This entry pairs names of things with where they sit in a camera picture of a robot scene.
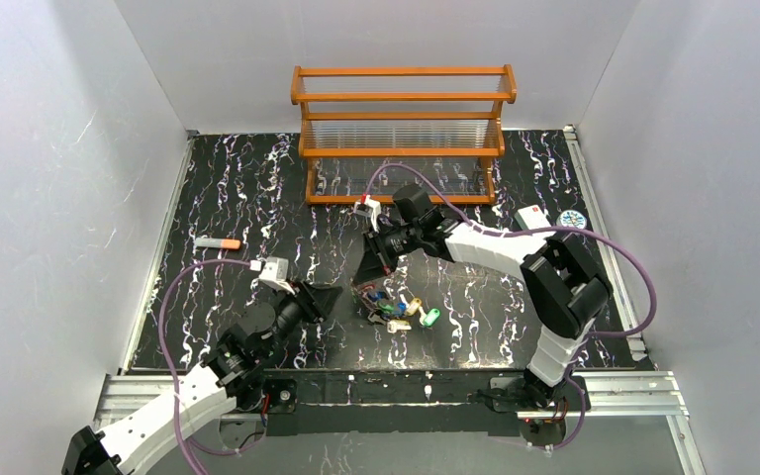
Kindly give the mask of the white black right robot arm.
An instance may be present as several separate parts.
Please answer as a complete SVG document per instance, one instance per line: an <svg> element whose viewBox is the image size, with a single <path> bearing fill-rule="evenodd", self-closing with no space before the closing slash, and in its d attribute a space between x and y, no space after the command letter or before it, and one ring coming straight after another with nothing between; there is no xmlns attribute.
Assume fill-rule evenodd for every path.
<svg viewBox="0 0 760 475"><path fill-rule="evenodd" d="M448 262L476 264L522 280L542 328L522 382L510 398L544 408L562 392L573 357L611 293L607 277L574 233L512 237L468 218L452 217L426 190L407 185L393 196L400 218L382 218L366 195L354 203L368 220L363 255L352 279L364 287L396 271L401 256L420 250Z"/></svg>

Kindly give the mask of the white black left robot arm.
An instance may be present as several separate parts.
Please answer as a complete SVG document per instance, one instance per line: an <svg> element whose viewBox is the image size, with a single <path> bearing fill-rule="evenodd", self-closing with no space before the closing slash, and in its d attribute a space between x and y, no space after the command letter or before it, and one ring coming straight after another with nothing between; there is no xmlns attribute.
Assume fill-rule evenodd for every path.
<svg viewBox="0 0 760 475"><path fill-rule="evenodd" d="M197 472L188 439L239 405L261 399L264 372L284 359L289 335L302 323L325 320L342 294L338 286L292 282L273 304L247 308L252 317L270 319L260 332L235 324L215 349L172 386L144 406L98 430L84 427L69 442L64 474L145 474L168 452L185 452Z"/></svg>

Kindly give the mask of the cluster of tagged keys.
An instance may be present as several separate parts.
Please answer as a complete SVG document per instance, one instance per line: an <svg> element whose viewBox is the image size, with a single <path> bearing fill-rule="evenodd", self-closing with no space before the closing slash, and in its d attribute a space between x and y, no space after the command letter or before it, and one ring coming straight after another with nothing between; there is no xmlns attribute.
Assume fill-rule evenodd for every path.
<svg viewBox="0 0 760 475"><path fill-rule="evenodd" d="M354 285L351 287L351 290L363 307L367 309L367 321L371 325L382 326L387 333L406 333L411 331L414 326L431 329L437 323L431 328L424 328L419 322L420 315L412 317L405 315L409 302L419 297L406 298L403 294L400 294L397 298L394 298L390 291L374 283ZM434 308L428 306L424 300L422 302L425 311Z"/></svg>

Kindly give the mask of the yellow key tag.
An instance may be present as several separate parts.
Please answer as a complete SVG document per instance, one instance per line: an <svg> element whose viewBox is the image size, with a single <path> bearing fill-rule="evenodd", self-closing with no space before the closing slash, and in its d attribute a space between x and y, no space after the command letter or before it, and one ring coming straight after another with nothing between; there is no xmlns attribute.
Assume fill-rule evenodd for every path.
<svg viewBox="0 0 760 475"><path fill-rule="evenodd" d="M422 312L423 312L422 300L420 298L414 298L407 305L406 310L405 310L405 315L407 317L412 317L414 315L419 315Z"/></svg>

